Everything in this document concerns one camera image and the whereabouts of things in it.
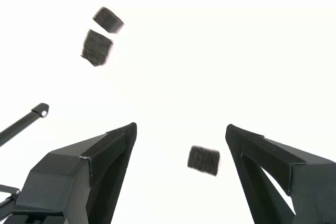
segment black foam pad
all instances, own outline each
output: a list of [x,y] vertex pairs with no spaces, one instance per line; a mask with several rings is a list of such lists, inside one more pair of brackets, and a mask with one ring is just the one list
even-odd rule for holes
[[123,27],[124,22],[106,7],[102,7],[93,20],[111,34],[116,34]]
[[109,38],[90,29],[81,56],[95,67],[104,65],[112,46],[113,42]]
[[209,150],[200,146],[192,146],[188,167],[202,173],[217,176],[220,154],[219,151]]

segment black rod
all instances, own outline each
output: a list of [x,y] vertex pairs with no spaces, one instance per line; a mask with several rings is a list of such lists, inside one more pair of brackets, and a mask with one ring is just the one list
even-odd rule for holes
[[40,103],[32,109],[30,113],[12,124],[10,127],[0,132],[0,147],[11,140],[14,136],[30,126],[39,118],[45,118],[49,112],[49,105]]

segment black block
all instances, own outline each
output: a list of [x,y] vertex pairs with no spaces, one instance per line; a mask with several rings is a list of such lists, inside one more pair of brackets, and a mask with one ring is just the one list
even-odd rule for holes
[[89,30],[85,39],[82,57],[87,59],[93,66],[104,65],[113,42],[95,31]]
[[124,22],[106,7],[100,8],[93,20],[111,34],[118,33],[124,25]]
[[219,151],[192,146],[189,153],[188,167],[216,176],[218,173],[219,158]]

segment fuzzy black cube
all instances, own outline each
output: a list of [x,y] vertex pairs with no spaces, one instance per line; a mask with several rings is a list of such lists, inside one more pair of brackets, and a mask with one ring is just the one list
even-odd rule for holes
[[93,30],[89,30],[83,45],[82,57],[93,66],[104,65],[113,42]]
[[192,146],[188,167],[202,173],[217,176],[220,154],[219,151],[209,150],[200,146]]
[[106,7],[100,10],[93,17],[93,20],[105,29],[108,33],[116,34],[123,27],[124,22]]

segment white background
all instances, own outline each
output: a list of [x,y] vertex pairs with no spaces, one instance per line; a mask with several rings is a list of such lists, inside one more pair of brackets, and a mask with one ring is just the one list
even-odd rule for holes
[[[117,36],[93,22],[102,6],[125,22]],[[0,184],[22,188],[49,151],[136,122],[112,223],[253,223],[228,124],[336,160],[336,0],[1,0],[0,10],[0,129],[50,105],[1,147]],[[89,28],[115,39],[105,66],[80,57]],[[192,145],[221,152],[217,177],[187,168]]]

